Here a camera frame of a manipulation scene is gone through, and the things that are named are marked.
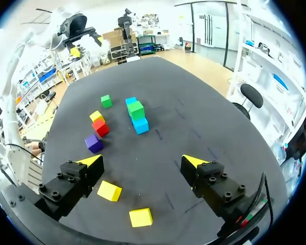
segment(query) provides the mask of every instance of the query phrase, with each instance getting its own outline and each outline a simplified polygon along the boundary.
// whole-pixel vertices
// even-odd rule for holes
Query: white shelving unit
[[[306,99],[306,92],[304,90],[304,88],[298,84],[295,79],[293,79],[290,75],[288,75],[288,71],[285,70],[285,68],[283,67],[283,65],[272,59],[271,57],[267,56],[264,52],[262,52],[259,48],[255,48],[252,47],[246,43],[243,43],[243,48],[246,48],[248,50],[250,50],[251,52],[259,55],[260,57],[262,57],[263,59],[265,59],[266,61],[268,61],[271,65],[273,65],[276,69],[280,70],[287,79],[289,79],[290,81],[292,81],[292,83],[295,85],[295,87],[299,90],[299,92],[301,93],[301,95],[303,96],[303,98]]]
[[[283,26],[283,24],[277,22],[275,18],[270,16],[269,19],[266,18],[266,16],[261,15],[260,13],[256,12],[250,12],[250,11],[245,11],[243,10],[243,14],[246,14],[252,21],[253,23],[257,23],[273,32],[276,32],[282,38],[287,40],[289,43],[292,43],[292,37],[286,30],[286,28]]]
[[[306,118],[304,71],[298,68],[302,76],[296,76],[290,70],[293,64],[292,62],[289,63],[290,58],[294,57],[295,61],[301,64],[299,59],[293,55],[293,53],[297,53],[295,52],[297,50],[294,40],[283,26],[283,23],[270,11],[263,8],[261,11],[254,10],[249,12],[244,11],[242,7],[239,7],[238,10],[240,11],[241,33],[233,81],[230,84],[227,99],[231,102],[242,104],[244,96],[239,89],[241,84],[247,83],[254,87],[264,99],[264,108],[262,107],[263,110],[257,108],[256,110],[251,110],[250,114],[254,113],[253,116],[251,115],[251,122],[270,146],[275,141],[279,141],[282,144],[288,143]],[[247,25],[250,25],[251,33],[245,36]],[[269,41],[271,43],[270,51],[272,50],[276,54],[286,54],[287,60],[283,62],[282,59],[280,61],[277,55],[272,55],[271,57],[259,48],[245,43],[245,40],[256,41],[255,38],[262,43],[265,41],[268,44]],[[272,44],[275,42],[278,46],[273,47]],[[252,76],[254,70],[247,65],[248,61],[256,64],[256,76]],[[283,81],[288,87],[288,91],[273,78],[273,74],[276,74]],[[277,90],[278,88],[279,91],[281,91],[281,88],[283,89],[283,96],[277,96],[277,94],[281,94]],[[271,125],[270,127],[270,124],[274,123],[274,118],[278,120],[275,124],[284,125],[284,127],[282,128],[281,126],[283,130],[279,130],[277,134],[272,135],[267,131],[274,126]]]

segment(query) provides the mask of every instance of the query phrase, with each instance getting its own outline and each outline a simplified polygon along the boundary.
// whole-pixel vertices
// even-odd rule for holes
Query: cardboard box
[[[146,30],[143,32],[143,36],[148,36],[148,35],[153,35],[153,31],[152,30]]]
[[[135,33],[131,29],[132,41],[137,42]],[[111,47],[120,46],[124,43],[122,36],[122,29],[118,29],[116,31],[107,32],[102,34],[103,39],[108,40],[110,42]]]

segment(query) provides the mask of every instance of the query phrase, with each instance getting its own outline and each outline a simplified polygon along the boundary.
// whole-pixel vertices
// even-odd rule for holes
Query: green cube
[[[128,105],[128,112],[132,119],[135,121],[145,117],[144,107],[139,101]]]
[[[110,95],[105,95],[101,97],[101,103],[104,108],[109,108],[112,106],[112,101]]]

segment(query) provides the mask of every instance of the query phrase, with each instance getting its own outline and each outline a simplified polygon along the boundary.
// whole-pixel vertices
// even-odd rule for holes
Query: red cube
[[[102,119],[96,120],[92,127],[100,137],[104,137],[109,132],[108,125]]]

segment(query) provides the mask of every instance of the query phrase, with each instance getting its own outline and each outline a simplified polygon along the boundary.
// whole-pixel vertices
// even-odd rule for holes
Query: office chair
[[[250,120],[250,110],[253,105],[260,109],[263,106],[263,97],[256,89],[246,83],[240,86],[240,91],[245,96],[245,100],[241,105],[238,103],[233,103],[233,105],[237,107],[248,118],[248,120]],[[247,99],[252,103],[248,111],[243,107],[243,104]]]

